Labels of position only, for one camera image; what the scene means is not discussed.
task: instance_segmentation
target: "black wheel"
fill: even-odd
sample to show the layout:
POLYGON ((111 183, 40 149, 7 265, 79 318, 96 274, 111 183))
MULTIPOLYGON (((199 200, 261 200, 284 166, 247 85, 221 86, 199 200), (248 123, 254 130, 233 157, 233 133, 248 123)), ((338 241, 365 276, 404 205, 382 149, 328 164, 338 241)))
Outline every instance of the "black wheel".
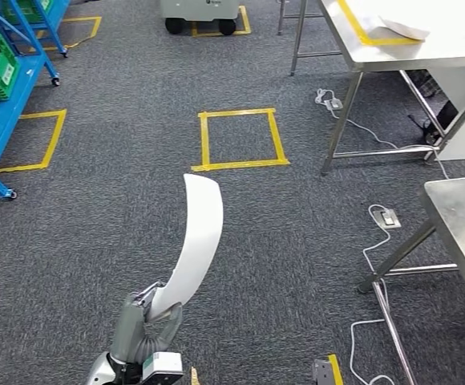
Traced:
POLYGON ((234 20, 222 18, 218 21, 218 29, 220 33, 229 36, 233 34, 236 30, 236 22, 234 20))
POLYGON ((168 18, 165 20, 165 26, 171 34, 180 34, 184 28, 184 20, 182 18, 168 18))

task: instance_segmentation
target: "yellow tape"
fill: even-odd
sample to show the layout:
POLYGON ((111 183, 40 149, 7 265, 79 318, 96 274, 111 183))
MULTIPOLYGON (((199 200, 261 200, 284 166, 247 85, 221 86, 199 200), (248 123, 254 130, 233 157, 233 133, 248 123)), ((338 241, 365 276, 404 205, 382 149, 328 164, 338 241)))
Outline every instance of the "yellow tape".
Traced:
MULTIPOLYGON (((251 34, 252 30, 250 27, 250 22, 248 20, 248 16, 247 16, 247 9, 245 6, 240 6, 239 12, 242 15, 242 21, 243 23, 242 30, 236 30, 233 34, 251 34)), ((220 32, 205 32, 203 34, 199 34, 197 29, 196 22, 191 23, 191 35, 194 38, 211 38, 214 36, 223 36, 223 34, 220 32)))
POLYGON ((350 23, 350 25, 353 28, 358 38, 361 41, 361 43, 365 44, 366 46, 395 46, 395 45, 405 45, 405 44, 419 44, 421 43, 419 40, 414 40, 413 38, 370 38, 368 34, 365 31, 358 21, 355 15, 348 6, 346 0, 338 0, 338 4, 341 10, 343 11, 343 14, 346 17, 346 19, 350 23))
POLYGON ((63 128, 63 123, 65 121, 66 115, 67 109, 21 115, 20 117, 21 119, 51 118, 56 116, 57 122, 54 126, 54 129, 53 130, 52 135, 51 135, 51 139, 49 140, 48 149, 44 154, 44 157, 42 159, 42 162, 37 164, 24 164, 20 166, 4 167, 0 168, 0 172, 39 170, 48 167, 49 163, 51 162, 51 158, 53 156, 54 149, 56 148, 57 141, 60 138, 60 133, 61 133, 61 129, 63 128))
POLYGON ((60 138, 60 134, 61 133, 61 128, 63 127, 63 123, 65 122, 66 115, 67 115, 66 109, 60 111, 60 114, 58 115, 57 119, 57 124, 56 126, 54 126, 53 135, 51 137, 51 141, 49 142, 49 145, 48 146, 48 150, 45 152, 45 154, 44 155, 44 158, 42 160, 41 164, 44 166, 44 168, 48 167, 49 163, 51 162, 51 158, 53 157, 53 154, 54 153, 54 149, 56 148, 57 144, 57 140, 60 138))
POLYGON ((213 171, 223 170, 225 168, 250 168, 250 167, 264 167, 264 166, 282 166, 289 164, 288 160, 248 160, 245 162, 227 162, 227 163, 211 163, 202 166, 191 166, 192 171, 213 171))
POLYGON ((275 123, 275 118, 273 112, 272 111, 268 113, 268 124, 269 124, 270 126, 270 132, 272 134, 272 139, 274 141, 274 147, 275 148, 275 154, 277 155, 277 159, 285 160, 288 162, 286 157, 284 155, 284 150, 282 149, 282 143, 281 143, 280 136, 279 136, 279 131, 277 129, 277 123, 275 123))
MULTIPOLYGON (((94 38, 95 35, 97 35, 97 32, 99 30, 99 27, 100 26, 100 22, 101 20, 103 20, 102 16, 85 16, 85 17, 82 17, 82 18, 64 18, 64 20, 62 20, 61 22, 90 22, 90 21, 94 21, 94 26, 92 26, 91 28, 91 32, 90 33, 89 36, 87 36, 86 38, 83 38, 82 40, 79 40, 78 42, 76 43, 73 43, 73 44, 64 44, 64 46, 65 48, 74 48, 74 47, 77 47, 79 44, 82 43, 82 42, 86 42, 87 40, 91 39, 91 38, 94 38)), ((37 34, 37 38, 42 38, 44 37, 45 34, 45 30, 40 30, 38 34, 37 34)), ((34 51, 34 49, 33 48, 30 48, 30 51, 34 51)), ((44 51, 57 51, 57 47, 44 47, 44 51)))
POLYGON ((343 379, 341 377, 338 359, 336 358, 336 355, 329 355, 329 362, 331 363, 331 366, 332 366, 332 374, 334 376, 334 384, 343 385, 343 379))
POLYGON ((240 116, 240 115, 256 115, 256 114, 268 114, 269 112, 275 112, 275 108, 257 108, 254 110, 232 110, 232 111, 214 111, 214 112, 201 112, 199 117, 205 116, 207 118, 214 118, 220 116, 240 116))
POLYGON ((252 110, 232 110, 232 111, 212 111, 201 112, 198 114, 200 118, 200 137, 202 152, 202 164, 199 166, 192 166, 193 171, 211 171, 222 170, 225 168, 248 168, 248 167, 264 167, 264 166, 279 166, 289 164, 289 161, 284 155, 282 143, 281 142, 277 123, 274 116, 275 108, 256 108, 252 110), (208 118, 226 117, 226 116, 242 116, 242 115, 268 115, 268 125, 270 128, 272 140, 274 142, 276 159, 269 160, 248 160, 242 162, 225 162, 225 163, 210 163, 210 138, 208 128, 208 118))
POLYGON ((197 369, 191 367, 191 385, 200 385, 197 376, 197 369))
POLYGON ((202 165, 210 163, 210 136, 208 130, 208 118, 202 116, 200 118, 200 140, 202 147, 202 165))

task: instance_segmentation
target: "gray carpet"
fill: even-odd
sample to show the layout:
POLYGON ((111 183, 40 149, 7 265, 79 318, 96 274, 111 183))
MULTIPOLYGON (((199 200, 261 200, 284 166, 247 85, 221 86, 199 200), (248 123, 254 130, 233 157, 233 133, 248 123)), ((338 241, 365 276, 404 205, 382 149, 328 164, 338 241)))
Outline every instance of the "gray carpet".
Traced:
MULTIPOLYGON (((420 186, 442 175, 404 156, 341 160, 320 177, 334 120, 313 98, 318 87, 343 98, 346 67, 340 57, 303 59, 288 77, 295 21, 278 37, 275 1, 245 4, 252 33, 226 39, 168 35, 156 2, 69 9, 103 22, 68 59, 50 54, 62 86, 42 76, 26 108, 67 109, 51 166, 1 175, 20 196, 0 201, 0 384, 82 383, 110 343, 123 296, 168 277, 178 257, 186 217, 182 174, 200 163, 197 113, 260 107, 277 109, 291 164, 205 174, 221 186, 223 234, 173 349, 186 373, 197 368, 202 385, 310 384, 311 363, 330 353, 338 356, 344 383, 358 383, 348 370, 350 324, 381 316, 374 294, 355 289, 368 272, 361 250, 383 236, 367 208, 394 208, 403 225, 372 254, 382 261, 425 218, 420 186)), ((75 39, 85 28, 64 26, 62 35, 75 39)), ((324 21, 306 23, 303 49, 334 47, 324 21)), ((366 76, 358 100, 352 117, 382 138, 403 145, 420 137, 406 116, 423 114, 398 75, 366 76)), ((211 122, 213 161, 273 156, 262 116, 211 122)), ((2 164, 42 158, 45 124, 21 122, 2 164)), ((341 147, 379 148, 355 128, 341 147)), ((465 176, 465 161, 446 168, 465 176)), ((406 263, 438 261, 448 255, 433 237, 406 263)), ((389 290, 420 383, 465 385, 460 276, 395 278, 389 290)), ((404 383, 385 326, 361 326, 357 346, 361 375, 404 383)))

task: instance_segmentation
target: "white label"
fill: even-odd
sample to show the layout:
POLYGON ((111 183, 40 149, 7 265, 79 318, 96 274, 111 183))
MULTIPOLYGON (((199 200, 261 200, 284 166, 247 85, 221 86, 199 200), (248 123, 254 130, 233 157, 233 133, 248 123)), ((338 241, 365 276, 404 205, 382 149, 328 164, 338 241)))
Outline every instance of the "white label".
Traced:
POLYGON ((8 64, 6 66, 6 70, 5 71, 5 74, 2 77, 1 77, 1 80, 2 80, 4 84, 6 84, 8 86, 8 84, 10 84, 10 80, 11 79, 11 76, 14 74, 14 69, 15 67, 11 64, 8 64))

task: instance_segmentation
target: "blue metal rack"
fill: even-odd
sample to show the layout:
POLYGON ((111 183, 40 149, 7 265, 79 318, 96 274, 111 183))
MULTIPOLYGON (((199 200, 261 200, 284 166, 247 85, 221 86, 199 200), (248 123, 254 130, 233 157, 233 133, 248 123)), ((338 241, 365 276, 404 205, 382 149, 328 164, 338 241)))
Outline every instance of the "blue metal rack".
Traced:
MULTIPOLYGON (((60 84, 57 72, 56 72, 51 60, 49 60, 42 48, 40 42, 35 36, 33 29, 22 14, 17 1, 9 0, 9 2, 19 19, 21 30, 11 25, 2 16, 0 16, 0 23, 2 23, 3 27, 12 30, 26 43, 31 45, 35 49, 35 52, 30 55, 20 55, 17 57, 20 64, 20 72, 14 88, 11 90, 10 98, 0 102, 0 157, 35 86, 42 67, 45 67, 49 72, 53 85, 57 86, 60 84)), ((63 14, 58 15, 61 21, 63 14)), ((8 188, 0 181, 0 197, 14 199, 17 197, 17 193, 12 188, 8 188)))
MULTIPOLYGON (((70 0, 54 0, 54 4, 49 9, 48 12, 45 12, 39 0, 33 1, 44 21, 30 22, 30 25, 33 30, 46 30, 48 33, 48 36, 42 37, 39 40, 51 40, 61 54, 67 57, 67 50, 61 43, 61 40, 60 40, 60 36, 57 34, 57 28, 61 23, 61 20, 67 11, 67 8, 69 7, 70 0)), ((2 9, 2 0, 0 0, 0 10, 2 9)))

